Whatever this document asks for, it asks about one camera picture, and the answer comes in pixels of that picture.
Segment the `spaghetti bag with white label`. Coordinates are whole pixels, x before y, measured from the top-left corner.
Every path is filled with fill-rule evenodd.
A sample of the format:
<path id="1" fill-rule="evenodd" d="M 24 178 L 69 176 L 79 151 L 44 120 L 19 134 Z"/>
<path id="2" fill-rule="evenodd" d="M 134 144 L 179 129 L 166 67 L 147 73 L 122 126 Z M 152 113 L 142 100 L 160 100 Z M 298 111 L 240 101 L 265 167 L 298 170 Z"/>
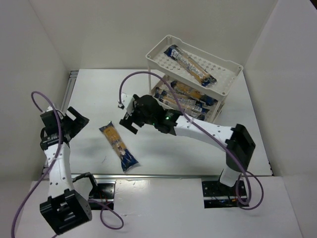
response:
<path id="1" fill-rule="evenodd" d="M 193 76 L 203 87 L 215 85 L 217 79 L 208 73 L 200 64 L 198 64 L 191 56 L 183 51 L 177 45 L 168 47 L 164 54 L 176 61 L 191 76 Z"/>

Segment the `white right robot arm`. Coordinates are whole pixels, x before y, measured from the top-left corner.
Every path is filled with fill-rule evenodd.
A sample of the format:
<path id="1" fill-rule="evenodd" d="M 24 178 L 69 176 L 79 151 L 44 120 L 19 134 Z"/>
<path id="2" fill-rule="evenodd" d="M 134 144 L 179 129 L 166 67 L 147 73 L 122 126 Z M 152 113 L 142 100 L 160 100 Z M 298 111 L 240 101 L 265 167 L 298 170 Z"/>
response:
<path id="1" fill-rule="evenodd" d="M 139 97 L 122 93 L 118 106 L 126 110 L 120 125 L 134 134 L 138 132 L 134 125 L 143 127 L 148 124 L 161 133 L 189 137 L 223 150 L 226 166 L 219 178 L 223 185 L 233 187 L 248 169 L 256 145 L 241 124 L 230 127 L 198 120 L 178 110 L 164 108 L 151 95 Z"/>

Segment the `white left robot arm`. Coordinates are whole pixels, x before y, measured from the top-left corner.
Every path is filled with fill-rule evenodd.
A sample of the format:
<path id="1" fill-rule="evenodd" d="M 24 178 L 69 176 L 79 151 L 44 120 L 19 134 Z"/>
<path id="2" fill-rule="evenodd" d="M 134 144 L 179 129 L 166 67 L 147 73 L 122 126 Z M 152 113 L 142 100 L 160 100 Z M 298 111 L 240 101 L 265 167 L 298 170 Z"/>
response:
<path id="1" fill-rule="evenodd" d="M 61 235 L 92 220 L 89 193 L 75 190 L 70 169 L 70 145 L 88 123 L 73 107 L 67 113 L 52 108 L 41 114 L 40 147 L 44 151 L 49 172 L 47 201 L 40 204 L 40 213 L 57 235 Z"/>

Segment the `yellow spaghetti bag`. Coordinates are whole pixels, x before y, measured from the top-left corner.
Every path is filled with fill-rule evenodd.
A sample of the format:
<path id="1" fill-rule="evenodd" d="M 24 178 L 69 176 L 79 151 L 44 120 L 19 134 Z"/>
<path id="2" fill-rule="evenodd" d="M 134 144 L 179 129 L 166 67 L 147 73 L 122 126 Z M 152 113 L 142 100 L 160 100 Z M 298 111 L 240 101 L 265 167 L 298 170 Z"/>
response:
<path id="1" fill-rule="evenodd" d="M 107 125 L 100 127 L 99 131 L 106 137 L 112 149 L 119 157 L 123 172 L 127 172 L 130 168 L 138 164 L 138 161 L 128 150 L 119 132 L 111 121 Z"/>
<path id="2" fill-rule="evenodd" d="M 203 104 L 207 106 L 213 106 L 216 102 L 216 99 L 197 91 L 196 89 L 183 84 L 177 80 L 174 80 L 170 83 L 170 86 L 179 94 L 186 95 L 190 98 L 193 98 L 197 101 L 201 101 Z"/>

